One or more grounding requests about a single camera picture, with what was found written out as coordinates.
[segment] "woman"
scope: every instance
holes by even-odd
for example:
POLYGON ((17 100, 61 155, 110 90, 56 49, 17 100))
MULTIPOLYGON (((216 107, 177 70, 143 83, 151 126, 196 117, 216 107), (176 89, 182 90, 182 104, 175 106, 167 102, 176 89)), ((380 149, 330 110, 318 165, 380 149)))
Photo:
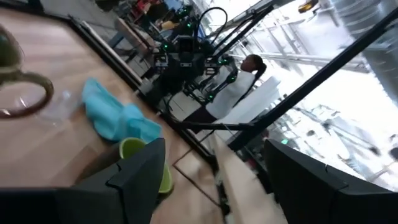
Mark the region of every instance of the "woman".
MULTIPOLYGON (((214 121, 224 118, 238 101, 242 100, 246 93, 252 88, 253 84, 265 72, 266 65, 262 62, 262 58, 258 55, 247 56, 242 64, 241 71, 238 73, 235 82, 227 85, 214 98, 213 102, 202 106, 193 112, 184 121, 195 123, 213 123, 214 121)), ((220 85, 228 76, 229 71, 225 68, 220 69, 220 73, 216 76, 216 85, 220 85)), ((201 129, 193 129, 197 134, 201 129)))

